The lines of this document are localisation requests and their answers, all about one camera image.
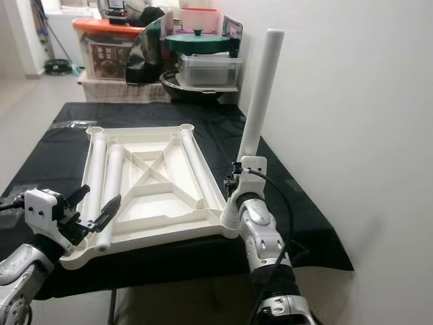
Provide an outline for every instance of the white pipe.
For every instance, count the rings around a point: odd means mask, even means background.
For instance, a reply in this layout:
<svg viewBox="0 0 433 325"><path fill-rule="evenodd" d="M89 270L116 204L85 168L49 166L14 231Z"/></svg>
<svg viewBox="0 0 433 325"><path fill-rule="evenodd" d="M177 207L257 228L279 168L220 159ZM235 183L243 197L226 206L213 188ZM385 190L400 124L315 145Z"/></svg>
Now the white pipe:
<svg viewBox="0 0 433 325"><path fill-rule="evenodd" d="M217 209L219 204L212 188L210 187L209 179L206 176L206 172L204 171L202 162L198 156L196 146L192 139L192 133L189 129L183 129L181 130L180 135L183 147L185 148L189 162L191 163L194 174L196 175L198 185L202 189L204 200L209 209Z"/></svg>
<svg viewBox="0 0 433 325"><path fill-rule="evenodd" d="M243 156L255 156L257 153L283 38L282 30L268 29L266 32L262 60L252 90L250 108L236 161L240 161Z"/></svg>
<svg viewBox="0 0 433 325"><path fill-rule="evenodd" d="M100 131L92 134L92 163L89 171L90 192L86 198L86 213L83 219L95 221L101 211L102 184L106 166L107 135Z"/></svg>
<svg viewBox="0 0 433 325"><path fill-rule="evenodd" d="M104 199L102 206L107 204L113 197L120 194L122 183L122 166L124 149L120 144L113 144L108 150L108 166L106 173L106 184L104 188ZM114 220L111 220L105 229L96 236L96 249L105 252L110 249L113 233Z"/></svg>

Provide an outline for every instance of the floor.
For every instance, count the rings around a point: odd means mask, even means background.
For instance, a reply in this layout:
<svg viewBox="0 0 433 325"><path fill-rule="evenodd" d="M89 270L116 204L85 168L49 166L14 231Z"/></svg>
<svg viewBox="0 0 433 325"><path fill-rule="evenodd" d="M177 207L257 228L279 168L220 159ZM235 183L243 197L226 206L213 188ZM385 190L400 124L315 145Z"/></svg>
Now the floor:
<svg viewBox="0 0 433 325"><path fill-rule="evenodd" d="M0 82L0 152L7 157L0 159L0 192L66 102L85 102L73 76ZM121 289L117 324L246 324L251 297L245 276ZM32 324L107 324L109 304L108 291L33 301Z"/></svg>

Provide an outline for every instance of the white plastic tray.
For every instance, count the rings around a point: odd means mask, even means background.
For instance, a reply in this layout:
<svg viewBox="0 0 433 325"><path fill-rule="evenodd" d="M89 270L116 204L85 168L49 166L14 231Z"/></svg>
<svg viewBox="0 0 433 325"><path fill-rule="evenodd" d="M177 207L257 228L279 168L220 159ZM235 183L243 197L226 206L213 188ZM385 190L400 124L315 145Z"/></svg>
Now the white plastic tray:
<svg viewBox="0 0 433 325"><path fill-rule="evenodd" d="M82 267L88 260L106 254L222 234L234 238L220 222L225 200L219 191L200 149L193 139L200 163L216 198L208 207L194 170L183 147L180 132L192 125L133 129L102 129L107 135L107 152L113 144L125 149L120 194L122 202L113 219L110 249L95 249L96 234L89 234L69 257L62 257L66 269ZM89 180L92 164L90 145L83 184ZM78 206L83 214L86 198Z"/></svg>

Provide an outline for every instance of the clear plastic container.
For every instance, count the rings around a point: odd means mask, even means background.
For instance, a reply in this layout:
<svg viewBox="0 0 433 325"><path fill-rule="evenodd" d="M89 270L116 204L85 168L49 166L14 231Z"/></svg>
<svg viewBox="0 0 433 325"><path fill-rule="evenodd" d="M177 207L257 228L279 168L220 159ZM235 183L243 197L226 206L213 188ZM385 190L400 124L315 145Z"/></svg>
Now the clear plastic container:
<svg viewBox="0 0 433 325"><path fill-rule="evenodd" d="M207 8L183 8L182 29L193 32L195 29L203 33L214 33L218 28L218 11Z"/></svg>
<svg viewBox="0 0 433 325"><path fill-rule="evenodd" d="M178 79L182 86L217 89L236 88L241 58L230 58L227 52L179 56Z"/></svg>
<svg viewBox="0 0 433 325"><path fill-rule="evenodd" d="M81 18L72 23L89 79L124 80L131 47L142 27L110 25L107 19Z"/></svg>

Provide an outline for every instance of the white wall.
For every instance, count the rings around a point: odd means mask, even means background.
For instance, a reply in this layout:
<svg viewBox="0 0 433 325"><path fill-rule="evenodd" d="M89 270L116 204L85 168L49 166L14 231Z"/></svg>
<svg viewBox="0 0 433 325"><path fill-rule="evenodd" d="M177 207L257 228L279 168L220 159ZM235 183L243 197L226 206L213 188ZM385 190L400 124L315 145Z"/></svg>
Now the white wall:
<svg viewBox="0 0 433 325"><path fill-rule="evenodd" d="M3 0L0 0L0 79L23 79L18 49L12 35Z"/></svg>
<svg viewBox="0 0 433 325"><path fill-rule="evenodd" d="M2 1L7 4L6 14L25 74L30 77L41 74L48 56L36 32L30 0Z"/></svg>
<svg viewBox="0 0 433 325"><path fill-rule="evenodd" d="M433 2L225 0L246 112L267 28L286 30L263 136L356 268L300 272L325 324L432 324Z"/></svg>

